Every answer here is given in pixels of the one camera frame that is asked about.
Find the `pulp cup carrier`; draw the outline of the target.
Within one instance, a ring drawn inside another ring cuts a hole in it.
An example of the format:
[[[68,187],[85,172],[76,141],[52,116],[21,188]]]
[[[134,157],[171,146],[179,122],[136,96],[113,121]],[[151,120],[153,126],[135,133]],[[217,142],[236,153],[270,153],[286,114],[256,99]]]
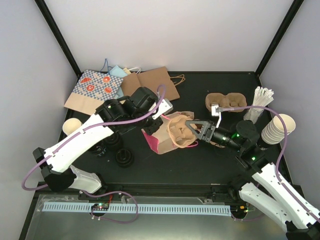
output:
[[[167,132],[174,145],[178,148],[186,148],[193,144],[197,138],[186,126],[186,121],[193,120],[190,116],[179,114],[169,120]]]
[[[205,97],[205,106],[211,112],[211,106],[218,104],[221,108],[239,108],[246,107],[246,97],[239,92],[231,92],[224,95],[219,92],[209,93]]]

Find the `pink cakes paper bag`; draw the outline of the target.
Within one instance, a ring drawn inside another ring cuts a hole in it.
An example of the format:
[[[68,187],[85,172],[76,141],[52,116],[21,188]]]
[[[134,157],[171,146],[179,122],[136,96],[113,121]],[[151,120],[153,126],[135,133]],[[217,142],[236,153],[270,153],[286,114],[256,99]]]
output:
[[[163,124],[153,134],[142,133],[152,151],[162,155],[175,149],[192,148],[198,145],[197,137],[186,126],[186,121],[194,120],[192,111],[176,111],[161,117]]]

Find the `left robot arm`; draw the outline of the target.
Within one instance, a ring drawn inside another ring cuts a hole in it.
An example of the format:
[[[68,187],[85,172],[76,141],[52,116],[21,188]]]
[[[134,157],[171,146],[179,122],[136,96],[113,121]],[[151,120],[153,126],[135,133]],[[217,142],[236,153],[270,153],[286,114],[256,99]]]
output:
[[[161,115],[172,108],[165,100],[165,93],[164,85],[157,92],[139,87],[131,96],[106,100],[65,139],[47,149],[36,148],[33,156],[41,169],[44,187],[53,192],[77,189],[97,200],[103,199],[108,188],[102,177],[76,168],[74,161],[85,152],[104,155],[105,139],[128,127],[139,126],[150,135],[155,133],[163,124]]]

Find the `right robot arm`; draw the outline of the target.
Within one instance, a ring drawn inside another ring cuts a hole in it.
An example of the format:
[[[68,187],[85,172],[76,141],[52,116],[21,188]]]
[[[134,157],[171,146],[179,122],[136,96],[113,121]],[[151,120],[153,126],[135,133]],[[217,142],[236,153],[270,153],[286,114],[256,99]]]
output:
[[[289,240],[320,238],[320,211],[276,174],[276,165],[256,145],[260,135],[251,121],[238,122],[235,132],[216,127],[212,121],[188,120],[185,124],[199,140],[237,152],[235,159],[243,176],[228,187],[230,200],[243,200],[259,209],[282,228]]]

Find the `front black lid stack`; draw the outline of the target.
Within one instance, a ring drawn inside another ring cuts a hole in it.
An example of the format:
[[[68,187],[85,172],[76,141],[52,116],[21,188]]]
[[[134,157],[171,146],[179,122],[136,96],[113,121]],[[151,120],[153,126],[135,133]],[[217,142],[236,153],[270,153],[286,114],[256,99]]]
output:
[[[115,154],[116,163],[122,168],[128,168],[134,162],[134,155],[127,148],[119,149]]]

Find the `black lid stack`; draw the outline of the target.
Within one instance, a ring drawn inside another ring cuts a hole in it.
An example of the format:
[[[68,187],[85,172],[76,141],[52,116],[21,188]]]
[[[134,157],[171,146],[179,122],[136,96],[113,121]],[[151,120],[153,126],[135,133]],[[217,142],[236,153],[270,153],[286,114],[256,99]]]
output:
[[[111,136],[106,137],[103,140],[103,142],[104,142],[105,146],[110,151],[113,151],[113,152],[116,152],[116,151],[122,149],[123,145],[124,145],[121,136],[117,132],[113,133]]]
[[[115,154],[116,163],[122,168],[128,168],[134,162],[134,155],[127,148],[119,149]]]

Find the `middle black lid stack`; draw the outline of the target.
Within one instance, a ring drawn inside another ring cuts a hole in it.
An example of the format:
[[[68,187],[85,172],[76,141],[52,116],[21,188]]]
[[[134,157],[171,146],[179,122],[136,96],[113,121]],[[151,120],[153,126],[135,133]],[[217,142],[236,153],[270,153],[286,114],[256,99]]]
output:
[[[113,152],[116,152],[116,151],[122,149],[123,145],[124,145],[121,136],[117,132],[113,133],[111,136],[106,137],[103,140],[103,142],[104,142],[105,146],[110,151],[113,151]]]

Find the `cream paper bag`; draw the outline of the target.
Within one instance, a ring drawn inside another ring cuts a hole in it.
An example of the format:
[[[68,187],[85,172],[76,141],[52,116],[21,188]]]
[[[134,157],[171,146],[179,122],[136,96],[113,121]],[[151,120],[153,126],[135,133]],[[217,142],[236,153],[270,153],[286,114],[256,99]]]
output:
[[[135,73],[135,74],[139,74],[141,72],[141,68],[140,67],[132,67],[132,68],[123,68],[122,69],[127,75],[130,75],[132,73]]]

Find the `light blue paper bag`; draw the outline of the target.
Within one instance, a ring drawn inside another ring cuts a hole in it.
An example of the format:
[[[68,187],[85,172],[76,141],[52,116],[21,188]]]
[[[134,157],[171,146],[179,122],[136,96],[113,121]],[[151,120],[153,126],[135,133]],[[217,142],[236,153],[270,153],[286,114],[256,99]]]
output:
[[[104,59],[104,64],[103,67],[100,69],[100,72],[102,72],[104,70],[104,68],[107,68],[107,72],[111,75],[111,76],[115,76],[115,77],[119,77],[119,78],[124,78],[126,77],[128,74],[122,69],[120,68],[118,65],[114,66],[114,67],[110,67],[109,66],[109,62],[108,59],[105,58]],[[123,97],[124,93],[121,87],[118,88],[114,98],[118,99],[120,97]]]

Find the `right paper cup stack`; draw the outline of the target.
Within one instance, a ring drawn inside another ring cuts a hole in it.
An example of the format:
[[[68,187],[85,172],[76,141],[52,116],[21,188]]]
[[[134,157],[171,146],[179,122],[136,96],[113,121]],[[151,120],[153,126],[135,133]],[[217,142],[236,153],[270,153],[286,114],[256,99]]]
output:
[[[280,143],[285,138],[285,124],[287,135],[292,133],[296,129],[295,120],[287,115],[280,114],[275,116],[262,130],[261,132],[261,144],[262,146],[272,146]]]

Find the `blue checkered paper bag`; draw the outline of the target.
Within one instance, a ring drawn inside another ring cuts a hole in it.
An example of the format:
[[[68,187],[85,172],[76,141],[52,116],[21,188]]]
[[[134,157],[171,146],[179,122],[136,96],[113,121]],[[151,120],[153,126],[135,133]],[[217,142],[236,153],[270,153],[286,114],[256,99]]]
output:
[[[105,101],[114,99],[123,78],[93,70],[85,70],[64,107],[92,115]]]

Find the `left paper cup stack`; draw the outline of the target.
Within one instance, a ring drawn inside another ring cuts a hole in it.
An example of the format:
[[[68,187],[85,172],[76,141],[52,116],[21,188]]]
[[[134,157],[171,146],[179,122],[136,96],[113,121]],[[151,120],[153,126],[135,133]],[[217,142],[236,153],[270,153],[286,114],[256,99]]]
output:
[[[69,136],[74,131],[82,126],[82,122],[77,118],[69,118],[62,125],[62,131],[66,136]]]

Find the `right black frame post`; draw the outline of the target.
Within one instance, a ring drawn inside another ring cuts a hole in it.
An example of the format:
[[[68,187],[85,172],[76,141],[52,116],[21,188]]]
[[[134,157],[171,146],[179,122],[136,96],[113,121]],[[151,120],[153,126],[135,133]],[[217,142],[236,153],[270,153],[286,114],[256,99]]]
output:
[[[298,13],[299,9],[301,8],[304,0],[293,0],[287,13],[285,14],[280,26],[278,27],[274,37],[272,38],[271,43],[269,44],[265,54],[263,55],[256,71],[255,75],[260,77],[268,65],[271,57],[273,56],[274,52],[276,51],[278,45],[280,44],[282,38],[286,34],[289,26],[291,25],[292,21],[294,20],[296,14]]]

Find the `black frame post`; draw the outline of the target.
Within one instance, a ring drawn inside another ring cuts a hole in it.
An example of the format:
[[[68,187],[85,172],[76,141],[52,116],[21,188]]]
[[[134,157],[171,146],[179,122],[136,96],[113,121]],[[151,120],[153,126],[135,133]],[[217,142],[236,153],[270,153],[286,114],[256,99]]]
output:
[[[76,77],[79,78],[82,75],[82,71],[80,70],[63,34],[60,31],[60,28],[58,27],[49,7],[47,6],[46,1],[34,0],[34,2],[37,5],[38,9],[40,10],[44,20],[46,21],[48,27],[50,28],[62,52],[64,53],[73,72],[75,73]]]
[[[298,13],[299,9],[301,8],[304,0],[293,0],[287,13],[285,14],[280,26],[278,27],[274,37],[272,38],[271,43],[269,44],[265,54],[263,55],[256,71],[255,75],[260,77],[268,65],[271,57],[273,56],[274,52],[276,51],[278,45],[280,44],[282,38],[286,34],[289,26],[291,25],[292,21],[294,20],[296,14]]]

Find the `left black frame post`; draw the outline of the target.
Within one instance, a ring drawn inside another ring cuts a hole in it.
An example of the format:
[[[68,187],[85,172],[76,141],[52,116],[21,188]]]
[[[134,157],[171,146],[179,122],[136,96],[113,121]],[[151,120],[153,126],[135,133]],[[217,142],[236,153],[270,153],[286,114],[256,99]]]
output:
[[[58,27],[49,7],[47,6],[46,1],[34,0],[34,2],[37,5],[38,9],[40,10],[44,20],[46,21],[48,27],[50,28],[62,52],[64,53],[73,72],[75,73],[76,77],[79,78],[82,75],[82,71],[80,70],[63,34],[60,31],[60,28]]]

